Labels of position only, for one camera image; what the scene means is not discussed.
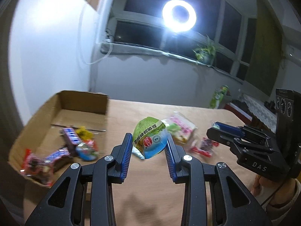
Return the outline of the person's right hand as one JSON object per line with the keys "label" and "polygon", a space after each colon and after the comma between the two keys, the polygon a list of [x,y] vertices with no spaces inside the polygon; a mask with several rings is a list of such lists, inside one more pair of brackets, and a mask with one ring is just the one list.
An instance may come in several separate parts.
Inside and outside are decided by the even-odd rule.
{"label": "person's right hand", "polygon": [[258,200],[263,207],[268,204],[282,205],[290,202],[295,196],[299,187],[297,179],[285,179],[282,182],[273,182],[256,175],[254,183],[251,187],[251,194]]}

